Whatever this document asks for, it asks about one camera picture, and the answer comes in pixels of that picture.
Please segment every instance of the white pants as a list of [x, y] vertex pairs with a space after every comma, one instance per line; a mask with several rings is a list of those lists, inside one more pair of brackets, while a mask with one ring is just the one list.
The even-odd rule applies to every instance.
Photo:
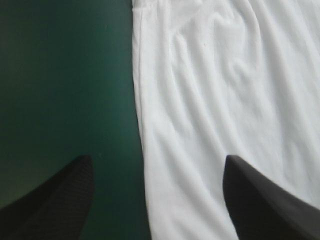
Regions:
[[229, 154], [320, 208], [320, 1], [132, 3], [152, 239], [238, 239]]

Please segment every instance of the white fabric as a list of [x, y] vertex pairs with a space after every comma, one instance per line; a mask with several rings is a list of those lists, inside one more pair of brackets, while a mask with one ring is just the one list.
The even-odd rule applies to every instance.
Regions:
[[320, 1], [133, 0], [153, 240], [236, 240], [236, 154], [320, 208]]

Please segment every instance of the wrinkled fabric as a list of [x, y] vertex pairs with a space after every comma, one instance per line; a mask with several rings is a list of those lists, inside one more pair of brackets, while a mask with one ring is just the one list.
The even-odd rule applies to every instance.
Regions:
[[238, 239], [226, 155], [319, 209], [320, 1], [132, 4], [152, 239]]

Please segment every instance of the textured black material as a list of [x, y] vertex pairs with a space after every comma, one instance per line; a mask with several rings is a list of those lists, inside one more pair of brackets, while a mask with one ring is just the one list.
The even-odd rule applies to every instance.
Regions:
[[0, 211], [0, 240], [77, 240], [94, 193], [93, 165], [80, 156]]
[[320, 239], [320, 211], [238, 156], [226, 158], [223, 194], [240, 240]]

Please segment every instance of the green background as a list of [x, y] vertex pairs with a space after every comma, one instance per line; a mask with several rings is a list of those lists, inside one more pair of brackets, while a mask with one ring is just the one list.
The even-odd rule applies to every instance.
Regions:
[[131, 8], [0, 0], [0, 207], [90, 154], [95, 195], [81, 239], [150, 239]]

